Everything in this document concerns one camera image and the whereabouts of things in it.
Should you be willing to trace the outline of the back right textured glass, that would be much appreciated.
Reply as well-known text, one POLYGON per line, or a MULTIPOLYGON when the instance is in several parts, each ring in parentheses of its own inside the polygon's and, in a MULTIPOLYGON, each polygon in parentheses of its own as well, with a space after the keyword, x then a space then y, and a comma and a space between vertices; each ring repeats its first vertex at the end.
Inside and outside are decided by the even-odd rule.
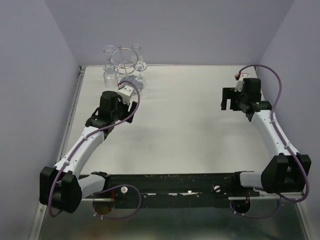
POLYGON ((131 47, 131 49, 134 51, 134 54, 131 57, 132 62, 136 61, 144 61, 143 53, 142 53, 142 47, 138 43, 134 43, 131 47))

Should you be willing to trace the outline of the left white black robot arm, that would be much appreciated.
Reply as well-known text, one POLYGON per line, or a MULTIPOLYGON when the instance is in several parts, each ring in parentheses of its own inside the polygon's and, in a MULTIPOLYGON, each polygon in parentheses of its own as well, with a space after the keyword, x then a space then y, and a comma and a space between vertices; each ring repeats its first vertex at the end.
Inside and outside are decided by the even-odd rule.
POLYGON ((114 127, 133 121, 140 104, 131 100, 135 93, 131 86, 104 91, 99 106, 86 120, 74 146, 53 167, 45 166, 41 170, 39 201, 47 206, 51 217, 57 217, 61 212, 74 213, 81 200, 90 195, 104 198, 110 194, 111 185, 106 182, 106 173, 92 173, 84 178, 80 175, 91 155, 114 127))

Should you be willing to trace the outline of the tall stemmed wine glass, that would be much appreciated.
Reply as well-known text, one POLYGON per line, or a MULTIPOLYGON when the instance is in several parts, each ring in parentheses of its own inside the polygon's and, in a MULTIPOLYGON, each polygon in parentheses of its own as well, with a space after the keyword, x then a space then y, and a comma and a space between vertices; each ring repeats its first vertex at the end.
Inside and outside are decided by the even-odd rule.
POLYGON ((142 93, 146 88, 146 79, 143 77, 142 72, 147 69, 147 64, 144 61, 137 61, 134 65, 137 76, 134 78, 133 83, 137 87, 139 93, 142 93))

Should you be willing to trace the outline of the chrome wine glass rack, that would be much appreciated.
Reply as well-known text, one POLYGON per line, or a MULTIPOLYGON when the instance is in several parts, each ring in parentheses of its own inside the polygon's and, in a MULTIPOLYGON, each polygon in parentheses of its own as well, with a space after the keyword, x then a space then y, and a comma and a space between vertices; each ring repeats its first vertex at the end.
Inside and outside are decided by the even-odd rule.
POLYGON ((122 80, 134 84, 134 79, 138 75, 135 71, 136 62, 132 61, 132 55, 135 53, 131 47, 123 47, 121 45, 115 46, 116 51, 112 55, 107 56, 107 63, 105 65, 112 65, 117 72, 118 83, 122 80))

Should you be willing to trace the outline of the back left wine glass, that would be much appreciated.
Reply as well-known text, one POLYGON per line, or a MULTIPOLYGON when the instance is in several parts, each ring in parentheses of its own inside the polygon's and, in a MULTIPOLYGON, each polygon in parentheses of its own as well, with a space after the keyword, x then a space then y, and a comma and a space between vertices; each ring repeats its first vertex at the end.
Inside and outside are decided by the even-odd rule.
POLYGON ((116 47, 114 45, 106 45, 103 47, 102 51, 106 55, 113 55, 116 52, 116 47))

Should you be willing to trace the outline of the short textured wine glass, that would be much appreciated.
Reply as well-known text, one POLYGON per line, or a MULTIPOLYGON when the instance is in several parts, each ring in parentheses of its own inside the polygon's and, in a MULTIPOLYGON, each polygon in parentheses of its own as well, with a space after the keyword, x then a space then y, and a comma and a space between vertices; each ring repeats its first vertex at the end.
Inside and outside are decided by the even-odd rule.
POLYGON ((115 71, 113 65, 106 64, 103 67, 103 80, 106 88, 117 89, 118 88, 118 74, 115 71))

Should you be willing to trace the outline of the aluminium rail frame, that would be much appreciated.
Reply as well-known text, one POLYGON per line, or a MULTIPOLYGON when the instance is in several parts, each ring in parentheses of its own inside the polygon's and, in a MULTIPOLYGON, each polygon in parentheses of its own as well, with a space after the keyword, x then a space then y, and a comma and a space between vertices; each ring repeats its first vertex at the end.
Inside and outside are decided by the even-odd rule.
MULTIPOLYGON (((69 114, 68 114, 67 122, 65 125, 62 141, 61 141, 55 162, 58 162, 67 152, 67 145, 68 145, 68 141, 71 134, 72 124, 73 124, 75 111, 76 111, 76 107, 77 107, 79 96, 80 96, 80 91, 81 91, 85 71, 86 71, 85 66, 79 67, 79 75, 76 81, 76 87, 75 87, 74 95, 72 98, 71 107, 69 109, 69 114)), ((39 239, 42 224, 46 215, 46 210, 47 210, 47 206, 38 202, 28 240, 39 239)))

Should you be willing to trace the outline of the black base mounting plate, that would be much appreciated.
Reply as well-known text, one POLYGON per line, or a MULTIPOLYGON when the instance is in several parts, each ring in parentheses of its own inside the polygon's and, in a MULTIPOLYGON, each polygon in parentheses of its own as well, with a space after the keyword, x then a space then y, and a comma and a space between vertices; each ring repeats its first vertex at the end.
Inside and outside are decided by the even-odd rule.
POLYGON ((235 183, 234 173, 104 174, 104 189, 89 199, 111 200, 116 209, 228 208, 229 200, 258 197, 235 183))

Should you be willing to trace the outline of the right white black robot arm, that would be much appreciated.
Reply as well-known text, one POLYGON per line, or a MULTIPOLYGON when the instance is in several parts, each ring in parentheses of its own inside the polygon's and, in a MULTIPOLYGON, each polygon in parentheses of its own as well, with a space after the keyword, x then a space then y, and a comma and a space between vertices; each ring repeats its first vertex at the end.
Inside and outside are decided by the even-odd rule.
POLYGON ((261 80, 240 75, 235 87, 222 89, 221 110, 241 111, 257 129, 271 158, 262 172, 239 171, 230 183, 230 191, 241 196, 248 188, 267 193, 301 192, 306 184, 304 174, 311 167, 307 154, 300 154, 290 144, 273 114, 269 101, 262 99, 261 80))

